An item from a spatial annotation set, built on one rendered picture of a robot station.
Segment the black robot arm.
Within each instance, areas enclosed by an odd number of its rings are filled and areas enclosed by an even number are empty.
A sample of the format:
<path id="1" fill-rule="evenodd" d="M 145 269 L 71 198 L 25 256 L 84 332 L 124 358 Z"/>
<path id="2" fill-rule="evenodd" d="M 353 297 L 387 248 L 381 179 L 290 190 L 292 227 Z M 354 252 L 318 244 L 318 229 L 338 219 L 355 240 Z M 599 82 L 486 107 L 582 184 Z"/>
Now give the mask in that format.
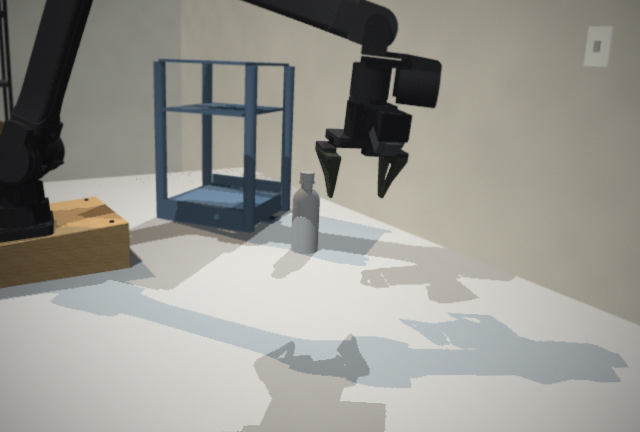
<path id="1" fill-rule="evenodd" d="M 435 108 L 442 65 L 387 52 L 398 32 L 388 8 L 367 0 L 242 1 L 360 43 L 361 54 L 401 59 L 361 56 L 353 62 L 349 95 L 370 104 L 347 100 L 343 134 L 371 140 L 380 156 L 400 153 L 412 121 L 393 104 L 376 105 L 388 100 L 392 68 L 397 104 Z M 64 164 L 60 112 L 92 2 L 46 0 L 18 101 L 0 135 L 0 242 L 54 232 L 53 211 L 38 179 Z"/>

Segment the grey bottle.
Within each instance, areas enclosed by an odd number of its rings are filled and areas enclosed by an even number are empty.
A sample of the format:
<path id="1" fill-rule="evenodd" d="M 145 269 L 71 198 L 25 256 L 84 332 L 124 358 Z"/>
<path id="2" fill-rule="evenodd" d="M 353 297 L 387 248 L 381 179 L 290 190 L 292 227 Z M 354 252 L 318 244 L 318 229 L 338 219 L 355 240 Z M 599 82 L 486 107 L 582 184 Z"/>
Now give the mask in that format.
<path id="1" fill-rule="evenodd" d="M 301 171 L 301 188 L 293 196 L 291 250 L 299 254 L 318 251 L 320 197 L 313 189 L 314 175 Z"/>

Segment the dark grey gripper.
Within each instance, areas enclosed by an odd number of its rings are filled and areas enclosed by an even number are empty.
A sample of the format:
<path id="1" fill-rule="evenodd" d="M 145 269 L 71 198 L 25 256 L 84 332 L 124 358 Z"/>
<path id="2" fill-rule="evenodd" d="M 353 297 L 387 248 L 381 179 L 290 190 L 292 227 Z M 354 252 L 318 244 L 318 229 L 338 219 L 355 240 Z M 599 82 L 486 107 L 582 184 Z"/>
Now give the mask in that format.
<path id="1" fill-rule="evenodd" d="M 344 129 L 327 128 L 325 138 L 329 141 L 316 141 L 315 150 L 324 173 L 327 195 L 333 197 L 341 162 L 341 156 L 336 153 L 336 149 L 359 148 L 364 156 L 379 157 L 378 196 L 383 198 L 392 181 L 408 162 L 409 154 L 401 150 L 396 156 L 380 156 L 374 152 L 371 140 L 350 139 L 343 133 Z M 391 167 L 386 176 L 389 163 Z"/>

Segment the blue shelving unit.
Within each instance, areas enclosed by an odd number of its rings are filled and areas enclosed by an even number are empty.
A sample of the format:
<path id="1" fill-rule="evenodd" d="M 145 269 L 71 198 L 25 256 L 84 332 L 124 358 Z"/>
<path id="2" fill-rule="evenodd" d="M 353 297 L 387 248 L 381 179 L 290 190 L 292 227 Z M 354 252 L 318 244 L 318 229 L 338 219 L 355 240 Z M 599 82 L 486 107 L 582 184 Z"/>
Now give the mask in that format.
<path id="1" fill-rule="evenodd" d="M 285 63 L 159 59 L 154 62 L 154 120 L 157 218 L 254 232 L 290 210 L 295 66 Z M 166 107 L 165 62 L 202 64 L 203 107 Z M 212 103 L 212 64 L 245 65 L 244 105 Z M 251 66 L 252 65 L 252 66 Z M 284 66 L 283 108 L 257 106 L 258 66 Z M 202 186 L 167 198 L 166 111 L 202 114 Z M 257 115 L 283 111 L 281 182 L 256 178 Z M 213 174 L 212 115 L 244 117 L 244 177 Z M 244 181 L 244 186 L 243 186 Z M 203 186 L 204 185 L 204 186 Z"/>

